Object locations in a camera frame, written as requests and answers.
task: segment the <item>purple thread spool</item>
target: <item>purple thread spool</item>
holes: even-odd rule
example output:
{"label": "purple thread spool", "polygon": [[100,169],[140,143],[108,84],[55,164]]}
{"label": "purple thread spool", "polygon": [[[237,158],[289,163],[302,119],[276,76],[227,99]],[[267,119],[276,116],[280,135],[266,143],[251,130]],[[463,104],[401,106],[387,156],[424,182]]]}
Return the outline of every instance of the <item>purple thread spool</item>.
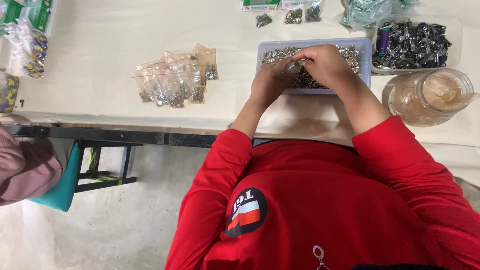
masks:
{"label": "purple thread spool", "polygon": [[382,35],[380,36],[380,48],[378,49],[378,55],[383,56],[387,53],[388,36],[390,35],[390,28],[385,27],[382,29]]}

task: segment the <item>plastic tray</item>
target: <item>plastic tray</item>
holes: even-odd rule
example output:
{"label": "plastic tray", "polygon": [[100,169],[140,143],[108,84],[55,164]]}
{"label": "plastic tray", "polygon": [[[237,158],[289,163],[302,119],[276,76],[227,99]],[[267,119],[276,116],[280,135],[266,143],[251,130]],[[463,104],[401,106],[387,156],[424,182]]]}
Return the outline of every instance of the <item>plastic tray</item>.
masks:
{"label": "plastic tray", "polygon": [[[342,47],[348,47],[355,45],[360,52],[360,78],[364,83],[370,87],[370,79],[372,76],[372,41],[366,37],[353,37],[353,38],[332,38],[332,39],[312,39],[312,40],[289,40],[289,41],[272,41],[262,42],[258,45],[257,55],[257,71],[261,66],[262,54],[267,51],[273,51],[275,49],[285,49],[285,47],[297,47],[304,48],[313,45],[332,44]],[[334,95],[331,89],[287,89],[283,92],[283,95],[302,95],[302,94],[328,94]]]}
{"label": "plastic tray", "polygon": [[[440,15],[416,15],[413,17],[406,17],[400,14],[397,15],[388,15],[381,18],[377,22],[377,28],[383,27],[384,23],[396,21],[408,21],[410,19],[413,23],[428,23],[428,24],[438,24],[444,25],[447,27],[445,30],[446,38],[448,41],[452,43],[452,46],[448,48],[448,59],[445,63],[446,66],[444,68],[454,68],[460,63],[460,58],[462,56],[462,35],[463,35],[463,25],[462,23],[455,17],[450,16],[440,16]],[[377,47],[377,34],[373,36],[373,52],[375,53]],[[372,64],[372,72],[377,74],[405,74],[410,73],[413,71],[432,71],[439,68],[422,68],[422,69],[378,69],[373,66]]]}

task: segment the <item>pink clothing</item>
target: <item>pink clothing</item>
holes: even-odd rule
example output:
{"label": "pink clothing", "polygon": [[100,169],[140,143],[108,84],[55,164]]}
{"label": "pink clothing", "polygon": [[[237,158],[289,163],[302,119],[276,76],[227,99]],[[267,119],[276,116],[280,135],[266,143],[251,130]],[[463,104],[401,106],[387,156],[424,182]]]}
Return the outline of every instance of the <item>pink clothing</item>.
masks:
{"label": "pink clothing", "polygon": [[0,206],[43,195],[62,175],[53,150],[36,142],[17,142],[0,123]]}

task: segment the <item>floor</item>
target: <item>floor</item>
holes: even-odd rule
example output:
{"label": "floor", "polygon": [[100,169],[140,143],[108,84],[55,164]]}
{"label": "floor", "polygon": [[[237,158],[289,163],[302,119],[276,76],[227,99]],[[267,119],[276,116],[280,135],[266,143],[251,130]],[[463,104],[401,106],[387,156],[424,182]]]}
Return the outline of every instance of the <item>floor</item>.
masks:
{"label": "floor", "polygon": [[[68,214],[30,201],[2,207],[0,269],[163,269],[181,200],[207,152],[137,147],[137,183],[78,193]],[[117,172],[121,154],[102,150],[100,170]],[[480,192],[460,185],[480,211]]]}

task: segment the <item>white table surface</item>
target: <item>white table surface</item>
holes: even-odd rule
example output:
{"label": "white table surface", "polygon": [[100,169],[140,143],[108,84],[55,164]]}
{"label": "white table surface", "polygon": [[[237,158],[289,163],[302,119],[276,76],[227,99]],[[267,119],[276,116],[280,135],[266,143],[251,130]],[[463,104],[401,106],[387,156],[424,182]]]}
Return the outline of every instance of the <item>white table surface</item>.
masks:
{"label": "white table surface", "polygon": [[[417,11],[450,15],[464,25],[462,60],[456,69],[480,87],[480,1],[422,0]],[[326,0],[321,23],[255,28],[237,0],[60,0],[46,60],[46,76],[21,78],[16,114],[33,122],[149,126],[165,131],[218,134],[235,119],[250,93],[258,44],[263,41],[364,37],[340,25],[340,0]],[[207,83],[206,105],[169,110],[143,104],[131,72],[164,49],[192,50],[200,42],[217,49],[219,81]],[[380,100],[395,76],[373,76]],[[24,99],[24,107],[19,100]],[[480,147],[480,101],[436,127],[411,128],[425,143]],[[329,140],[353,136],[336,96],[282,96],[260,121],[257,136]]]}

